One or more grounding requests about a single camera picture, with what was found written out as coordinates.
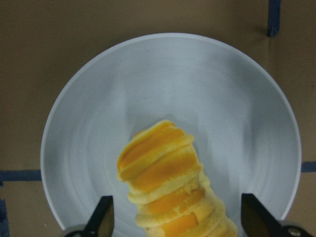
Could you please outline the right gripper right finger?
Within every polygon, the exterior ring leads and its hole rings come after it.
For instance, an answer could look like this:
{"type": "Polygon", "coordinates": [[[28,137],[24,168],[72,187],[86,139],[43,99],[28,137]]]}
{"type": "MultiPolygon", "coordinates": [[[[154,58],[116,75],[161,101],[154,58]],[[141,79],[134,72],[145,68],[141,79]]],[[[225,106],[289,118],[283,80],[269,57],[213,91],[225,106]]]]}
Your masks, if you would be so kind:
{"type": "Polygon", "coordinates": [[[241,224],[248,237],[285,237],[281,224],[254,194],[241,195],[241,224]]]}

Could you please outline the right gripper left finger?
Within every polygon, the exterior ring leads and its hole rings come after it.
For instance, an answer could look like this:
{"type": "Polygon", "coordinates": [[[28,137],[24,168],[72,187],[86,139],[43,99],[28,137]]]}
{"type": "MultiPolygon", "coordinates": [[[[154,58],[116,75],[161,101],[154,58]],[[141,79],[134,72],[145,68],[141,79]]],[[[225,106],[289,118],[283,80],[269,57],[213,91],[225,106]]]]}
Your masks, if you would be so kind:
{"type": "Polygon", "coordinates": [[[111,237],[114,231],[113,196],[102,196],[84,227],[82,237],[111,237]]]}

